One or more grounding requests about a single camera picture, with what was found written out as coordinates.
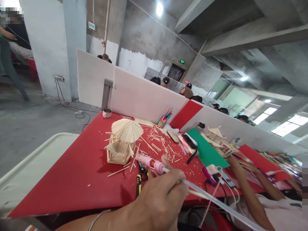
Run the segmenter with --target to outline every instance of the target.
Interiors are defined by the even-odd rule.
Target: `green cardboard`
[[[221,166],[222,168],[229,167],[230,165],[225,159],[208,143],[203,136],[195,129],[191,129],[187,132],[197,143],[198,156],[205,167],[214,164],[215,166]]]

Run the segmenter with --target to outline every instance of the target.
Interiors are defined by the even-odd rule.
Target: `fluorescent light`
[[[248,79],[248,76],[244,76],[241,78],[241,81],[246,81]]]
[[[163,7],[162,3],[158,2],[157,6],[156,6],[156,14],[157,14],[157,16],[159,16],[159,17],[162,16],[163,11],[164,11],[164,7]]]

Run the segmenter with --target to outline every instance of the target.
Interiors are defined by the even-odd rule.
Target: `pliers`
[[[149,178],[149,172],[144,168],[144,164],[141,164],[137,161],[139,173],[137,175],[137,197],[141,192],[141,181],[147,180]]]

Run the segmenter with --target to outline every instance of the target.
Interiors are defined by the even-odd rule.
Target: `white divider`
[[[188,121],[181,131],[186,132],[195,127],[199,122],[206,125],[205,132],[207,132],[207,127],[216,128],[221,125],[220,131],[226,137],[226,141],[239,137],[241,138],[239,145],[247,144],[259,151],[286,152],[291,156],[305,152],[308,154],[308,150],[303,147],[292,144],[275,134],[253,127],[205,105]]]
[[[79,101],[101,107],[104,81],[113,80],[114,65],[79,49],[77,62]]]
[[[173,114],[168,120],[171,121],[188,101],[176,92],[121,68],[115,67],[114,74],[110,104],[114,112],[157,123],[173,108]]]

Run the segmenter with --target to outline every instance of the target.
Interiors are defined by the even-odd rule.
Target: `bracelet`
[[[111,210],[105,210],[105,211],[102,211],[100,214],[97,215],[97,217],[94,219],[94,221],[92,222],[91,226],[89,227],[88,231],[91,231],[94,223],[96,222],[96,220],[101,216],[103,215],[104,213],[107,213],[107,212],[110,212]]]

